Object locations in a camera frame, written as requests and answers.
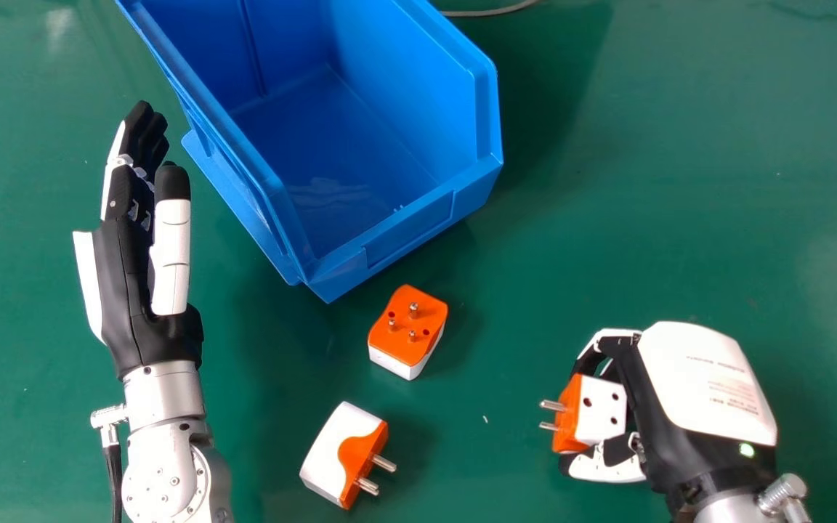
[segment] robotic hand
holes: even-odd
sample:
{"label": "robotic hand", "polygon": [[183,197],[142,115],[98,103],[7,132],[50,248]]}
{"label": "robotic hand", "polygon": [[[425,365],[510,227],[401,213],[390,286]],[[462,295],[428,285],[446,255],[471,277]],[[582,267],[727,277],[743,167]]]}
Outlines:
{"label": "robotic hand", "polygon": [[[139,102],[105,166],[99,228],[74,232],[89,327],[112,353],[125,403],[90,416],[113,494],[135,523],[231,523],[230,471],[213,447],[199,365],[202,319],[187,304],[190,183],[163,157],[166,119]],[[122,474],[117,425],[127,421]]]}
{"label": "robotic hand", "polygon": [[777,422],[724,334],[677,322],[604,328],[579,355],[561,401],[541,407],[557,413],[541,424],[555,443],[572,434],[560,445],[562,474],[647,480],[667,496],[674,523],[811,522],[803,480],[777,477]]}

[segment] plug pin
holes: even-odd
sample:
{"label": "plug pin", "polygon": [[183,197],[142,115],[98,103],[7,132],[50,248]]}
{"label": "plug pin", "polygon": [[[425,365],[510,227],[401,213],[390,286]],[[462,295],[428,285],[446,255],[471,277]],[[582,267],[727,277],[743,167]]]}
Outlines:
{"label": "plug pin", "polygon": [[557,401],[551,400],[541,400],[541,408],[547,408],[547,410],[553,410],[555,413],[566,413],[567,407],[564,406],[562,403],[558,403]]}
{"label": "plug pin", "polygon": [[379,496],[379,485],[365,477],[358,477],[357,486],[371,496]]}
{"label": "plug pin", "polygon": [[370,458],[370,461],[373,461],[375,466],[385,470],[386,472],[393,473],[396,472],[396,463],[393,463],[390,460],[387,460],[385,457],[374,454],[373,457]]}

